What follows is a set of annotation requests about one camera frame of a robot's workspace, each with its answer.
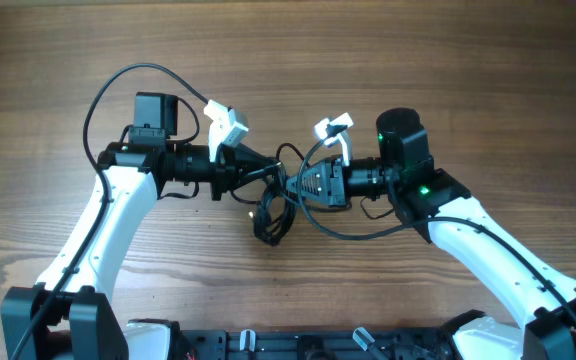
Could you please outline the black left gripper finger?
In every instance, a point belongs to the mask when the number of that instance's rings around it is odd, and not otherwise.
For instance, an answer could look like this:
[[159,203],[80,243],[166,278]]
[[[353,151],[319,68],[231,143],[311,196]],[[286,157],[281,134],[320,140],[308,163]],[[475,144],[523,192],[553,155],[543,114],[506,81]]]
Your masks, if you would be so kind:
[[261,170],[266,167],[274,167],[278,160],[274,157],[262,155],[245,144],[237,146],[237,163],[246,170]]
[[239,169],[236,171],[235,179],[232,184],[232,190],[235,191],[239,188],[242,188],[251,182],[256,180],[260,180],[262,178],[268,176],[274,176],[279,173],[278,167],[264,167],[261,169],[253,169],[250,171],[249,169]]

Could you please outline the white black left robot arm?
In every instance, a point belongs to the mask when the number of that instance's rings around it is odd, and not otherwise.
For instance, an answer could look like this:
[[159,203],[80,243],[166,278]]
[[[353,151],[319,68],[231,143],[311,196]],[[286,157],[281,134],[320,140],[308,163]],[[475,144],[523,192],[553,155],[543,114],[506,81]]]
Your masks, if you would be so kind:
[[139,92],[132,125],[100,154],[91,197],[58,256],[31,287],[13,287],[0,314],[11,359],[195,359],[178,322],[137,319],[121,327],[111,307],[134,235],[166,183],[209,184],[220,199],[279,165],[242,144],[245,117],[212,100],[209,141],[177,139],[170,94]]

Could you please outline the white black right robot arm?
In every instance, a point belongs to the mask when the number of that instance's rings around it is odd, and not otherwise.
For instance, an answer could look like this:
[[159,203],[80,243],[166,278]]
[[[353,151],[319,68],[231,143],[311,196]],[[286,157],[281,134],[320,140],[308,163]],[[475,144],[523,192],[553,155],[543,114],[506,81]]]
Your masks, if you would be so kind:
[[471,310],[445,323],[432,340],[438,359],[576,359],[576,280],[548,265],[504,230],[470,190],[435,166],[427,131],[411,108],[376,120],[379,157],[355,159],[348,114],[315,126],[317,146],[341,155],[302,163],[287,181],[298,202],[329,207],[352,197],[387,196],[396,231],[415,230],[462,263],[511,314],[511,326]]

